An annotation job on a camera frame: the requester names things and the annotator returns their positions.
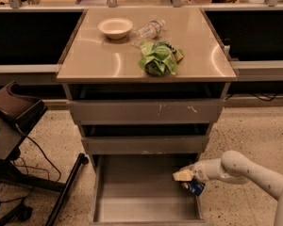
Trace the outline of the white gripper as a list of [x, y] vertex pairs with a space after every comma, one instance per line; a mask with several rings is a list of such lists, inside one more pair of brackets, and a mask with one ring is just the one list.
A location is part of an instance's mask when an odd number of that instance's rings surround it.
[[197, 161], [173, 174], [177, 182], [189, 182], [195, 179], [198, 182], [218, 180], [225, 174], [220, 159], [209, 159]]

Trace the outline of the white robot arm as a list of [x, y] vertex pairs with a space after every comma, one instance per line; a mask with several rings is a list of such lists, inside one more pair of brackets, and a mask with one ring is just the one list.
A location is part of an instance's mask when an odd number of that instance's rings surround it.
[[197, 196], [206, 181], [233, 185], [251, 181], [277, 201], [274, 226], [283, 226], [283, 174], [256, 164], [242, 153], [226, 151], [220, 158], [200, 160], [174, 172], [173, 179]]

